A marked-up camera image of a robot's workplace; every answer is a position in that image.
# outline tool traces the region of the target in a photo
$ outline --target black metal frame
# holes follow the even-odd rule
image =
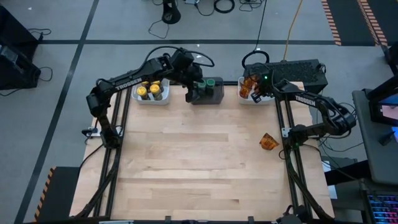
[[[224,82],[224,85],[227,86],[236,86],[238,84],[238,82]],[[114,110],[113,110],[113,117],[111,120],[111,124],[112,125],[116,125],[117,122],[117,117],[119,114],[119,107],[121,104],[121,95],[122,95],[123,91],[120,91],[117,93],[116,95],[116,101],[114,103]],[[126,122],[127,122],[127,114],[128,114],[128,109],[129,109],[129,102],[130,102],[130,97],[128,97],[132,92],[132,88],[128,88],[127,89],[127,93],[126,93],[126,99],[124,101],[124,108],[123,108],[123,114],[122,114],[122,120],[121,120],[121,127],[124,130],[124,127],[126,126]],[[285,127],[284,124],[284,118],[283,118],[283,112],[282,112],[282,108],[280,107],[280,101],[278,99],[275,99],[275,103],[276,103],[276,108],[277,108],[277,114],[278,114],[278,122],[279,122],[279,129],[281,131],[281,135],[282,135],[282,128]],[[286,103],[286,110],[287,110],[287,115],[288,115],[288,120],[289,120],[289,125],[290,127],[292,127],[294,125],[294,119],[293,119],[293,114],[292,114],[292,110],[290,107],[290,102],[289,101],[285,101]],[[114,164],[113,166],[116,166],[116,170],[112,173],[112,174],[107,174],[107,170],[109,167],[109,159],[110,159],[110,155],[111,155],[111,151],[112,149],[106,149],[105,152],[105,156],[104,156],[104,162],[103,162],[103,166],[102,166],[102,170],[101,170],[101,177],[99,180],[99,186],[106,188],[108,185],[103,186],[103,184],[106,182],[106,179],[109,175],[112,176],[112,179],[110,181],[110,187],[109,187],[109,196],[108,196],[108,201],[106,202],[106,211],[105,211],[105,216],[106,218],[110,218],[111,216],[111,212],[112,212],[112,207],[113,207],[113,201],[114,201],[114,193],[115,193],[115,186],[116,186],[116,181],[118,178],[118,167],[119,167],[119,161],[121,158],[121,150],[123,147],[123,138],[124,138],[124,134],[121,135],[121,146],[116,150],[115,153],[115,157],[114,157]],[[283,148],[284,148],[284,153],[285,153],[285,157],[288,158],[290,155],[290,148],[288,147],[287,142],[283,141],[282,143]],[[295,153],[295,159],[296,159],[296,163],[297,163],[297,170],[300,176],[300,180],[301,183],[304,184],[304,186],[306,186],[305,183],[305,176],[304,176],[304,170],[303,170],[303,165],[302,165],[302,160],[301,160],[301,155],[300,152],[298,150],[294,150]],[[290,162],[290,160],[287,160],[286,162],[286,168],[289,169],[289,166],[291,165],[288,164],[288,162]],[[297,191],[295,188],[295,182],[293,180],[293,178],[291,178],[291,176],[289,176],[289,188],[290,188],[290,196],[292,199],[292,205],[294,207],[298,207],[299,206],[299,201],[297,198]],[[86,218],[87,221],[89,222],[91,219],[97,219],[98,217],[100,217],[100,210],[101,210],[101,204],[102,204],[102,197],[103,194],[100,195],[98,201],[96,202],[95,208],[94,208],[94,212],[93,212],[93,216],[92,217],[88,217]],[[307,211],[310,213],[310,216],[312,217],[311,214],[311,207],[309,205],[309,202],[307,201],[306,198],[303,198],[304,204],[305,204],[305,208],[307,209]],[[182,221],[171,221],[171,217],[166,217],[165,220],[135,220],[134,223],[138,223],[138,224],[146,224],[146,223],[159,223],[159,224],[163,224],[163,223],[182,223]],[[247,222],[236,222],[236,221],[208,221],[207,223],[212,223],[212,224],[247,224],[247,223],[259,223],[259,224],[269,224],[269,223],[273,223],[273,222],[269,222],[269,221],[263,221],[263,222],[256,222],[254,221],[253,217],[248,217],[248,221]]]

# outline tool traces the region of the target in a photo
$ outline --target wooden tabletop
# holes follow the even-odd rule
[[[130,101],[112,219],[164,220],[171,215],[173,220],[227,221],[254,216],[272,221],[282,216],[291,204],[285,162],[278,157],[282,146],[267,151],[259,144],[265,133],[282,143],[275,103],[240,105],[236,86],[224,90],[220,105],[186,103],[186,89],[180,86],[171,87],[167,106]],[[312,124],[308,106],[291,105],[295,124]],[[85,156],[100,144],[99,138],[89,140]],[[310,147],[300,150],[308,189],[333,216],[320,155]],[[82,210],[98,188],[104,151],[83,166],[70,215]]]

